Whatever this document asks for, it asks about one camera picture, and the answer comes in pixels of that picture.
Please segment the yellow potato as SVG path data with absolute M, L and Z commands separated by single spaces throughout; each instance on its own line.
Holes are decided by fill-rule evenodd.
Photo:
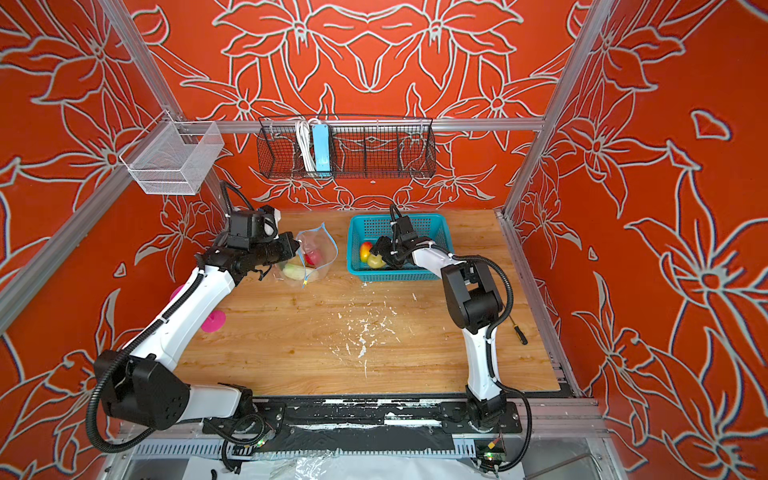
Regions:
M 381 269 L 386 266 L 386 262 L 384 261 L 383 257 L 378 254 L 371 254 L 366 261 L 366 264 L 371 269 Z

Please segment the red yellow mango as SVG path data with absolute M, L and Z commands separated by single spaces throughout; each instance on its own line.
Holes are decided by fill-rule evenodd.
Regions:
M 371 255 L 373 244 L 370 241 L 365 241 L 360 245 L 359 258 L 362 263 L 367 263 Z

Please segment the red apple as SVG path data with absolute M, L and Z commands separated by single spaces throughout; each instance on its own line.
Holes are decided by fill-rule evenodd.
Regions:
M 304 254 L 305 263 L 312 268 L 323 263 L 322 256 L 318 251 L 309 251 Z

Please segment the clear zip top bag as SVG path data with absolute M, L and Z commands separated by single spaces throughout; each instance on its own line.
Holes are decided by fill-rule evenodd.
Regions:
M 277 266 L 275 277 L 294 287 L 307 287 L 323 280 L 338 257 L 338 245 L 322 223 L 296 237 L 299 249 L 290 260 Z

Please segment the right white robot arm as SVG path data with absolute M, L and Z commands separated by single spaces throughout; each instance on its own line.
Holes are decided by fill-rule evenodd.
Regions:
M 498 427 L 509 395 L 519 398 L 525 411 L 523 443 L 512 459 L 502 461 L 482 454 L 475 465 L 495 475 L 520 465 L 531 444 L 533 415 L 526 395 L 504 384 L 498 372 L 496 333 L 510 317 L 514 304 L 514 292 L 503 269 L 481 255 L 457 255 L 427 237 L 404 240 L 382 236 L 369 253 L 370 258 L 376 256 L 388 267 L 411 263 L 441 279 L 449 316 L 464 338 L 470 424 L 481 431 Z

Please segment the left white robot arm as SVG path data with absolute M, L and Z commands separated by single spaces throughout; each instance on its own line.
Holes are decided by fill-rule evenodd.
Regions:
M 191 276 L 140 333 L 94 363 L 96 384 L 87 403 L 85 432 L 103 453 L 130 450 L 153 433 L 198 421 L 222 439 L 224 447 L 254 447 L 267 422 L 253 403 L 251 389 L 233 384 L 191 385 L 176 376 L 182 354 L 218 304 L 251 273 L 295 257 L 300 243 L 281 231 L 281 213 L 246 201 L 233 206 L 240 191 L 220 184 L 227 224 L 214 243 L 197 255 Z

